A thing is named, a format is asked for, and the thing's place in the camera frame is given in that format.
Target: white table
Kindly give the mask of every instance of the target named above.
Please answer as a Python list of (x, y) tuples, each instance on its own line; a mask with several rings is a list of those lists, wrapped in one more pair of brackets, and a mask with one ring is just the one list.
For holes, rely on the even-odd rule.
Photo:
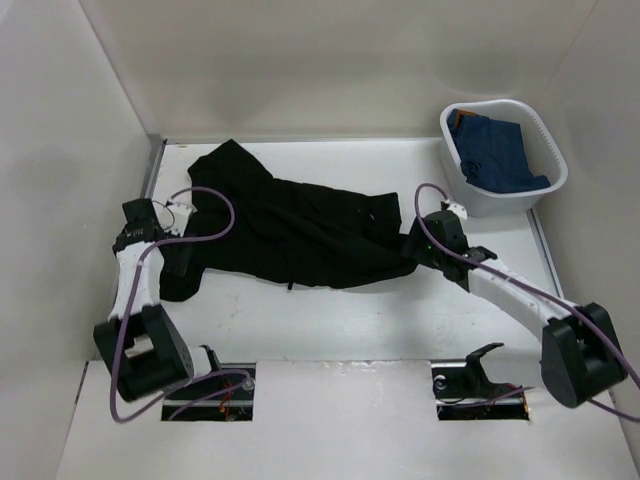
[[(416, 186), (430, 181), (447, 187), (436, 142), (245, 147), (280, 178), (366, 194), (397, 191), (407, 232)], [(154, 198), (189, 186), (186, 168), (213, 148), (167, 147)], [(423, 212), (438, 202), (425, 192)], [(464, 228), (471, 244), (484, 245), (513, 270), (552, 288), (527, 215), (471, 219)], [(165, 308), (187, 343), (210, 344), (223, 362), (260, 361), (254, 421), (166, 423), (157, 406), (132, 424), (115, 425), (108, 374), (92, 363), (60, 480), (637, 478), (616, 418), (590, 405), (565, 409), (544, 390), (527, 395), (530, 422), (437, 421), (423, 359), (459, 358), (501, 341), (507, 347), (489, 355), (504, 366), (505, 378), (495, 380), (526, 384), (526, 367), (536, 367), (532, 360), (540, 349), (517, 322), (439, 272), (419, 268), (367, 287), (295, 286), (289, 292), (248, 275), (211, 271), (195, 297)], [(341, 362), (397, 359), (405, 361)], [(599, 399), (610, 404), (606, 394)]]

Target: folded clothing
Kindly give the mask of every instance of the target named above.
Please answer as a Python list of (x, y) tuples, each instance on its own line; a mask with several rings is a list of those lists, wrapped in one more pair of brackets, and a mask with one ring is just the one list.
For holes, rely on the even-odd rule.
[(520, 125), (454, 110), (447, 125), (467, 183), (494, 193), (517, 193), (551, 186), (529, 170)]
[[(366, 196), (273, 178), (230, 140), (188, 170), (193, 186), (219, 190), (233, 204), (236, 223), (223, 238), (194, 244), (185, 276), (163, 273), (160, 296), (194, 295), (206, 268), (243, 272), (276, 283), (347, 288), (412, 273), (400, 255), (405, 235), (398, 195)], [(193, 192), (191, 235), (209, 235), (229, 222), (217, 197)]]

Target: white wall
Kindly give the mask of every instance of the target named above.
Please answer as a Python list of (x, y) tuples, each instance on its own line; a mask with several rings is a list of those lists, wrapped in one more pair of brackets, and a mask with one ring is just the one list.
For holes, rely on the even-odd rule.
[(82, 0), (148, 132), (423, 135), (537, 100), (595, 0)]
[(0, 477), (55, 475), (149, 143), (77, 0), (0, 3)]
[[(640, 368), (640, 3), (600, 0), (539, 110), (569, 180), (538, 211), (565, 293), (610, 312)], [(631, 381), (614, 389), (640, 415)], [(640, 466), (640, 426), (624, 425)]]

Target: black cloth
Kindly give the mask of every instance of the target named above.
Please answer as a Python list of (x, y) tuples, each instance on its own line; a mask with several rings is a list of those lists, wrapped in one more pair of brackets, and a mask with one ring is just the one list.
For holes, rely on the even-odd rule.
[[(368, 197), (273, 178), (233, 140), (200, 157), (188, 170), (193, 186), (229, 198), (236, 223), (225, 237), (197, 243), (187, 274), (163, 273), (160, 296), (183, 301), (200, 287), (205, 268), (244, 272), (276, 283), (347, 288), (412, 273), (400, 255), (398, 195)], [(192, 234), (211, 235), (229, 223), (217, 197), (193, 192)]]

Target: white laundry basket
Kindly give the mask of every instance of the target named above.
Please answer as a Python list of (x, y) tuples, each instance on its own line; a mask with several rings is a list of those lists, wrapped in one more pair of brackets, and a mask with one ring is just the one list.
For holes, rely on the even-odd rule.
[[(474, 187), (460, 169), (460, 156), (447, 127), (447, 119), (455, 109), (485, 115), (494, 120), (519, 123), (529, 169), (534, 175), (546, 175), (550, 187), (521, 193), (493, 193)], [(445, 108), (440, 115), (442, 142), (440, 160), (456, 202), (463, 204), (470, 215), (488, 217), (524, 212), (545, 194), (559, 189), (567, 180), (567, 164), (533, 108), (517, 100), (491, 100), (487, 102), (456, 103)]]

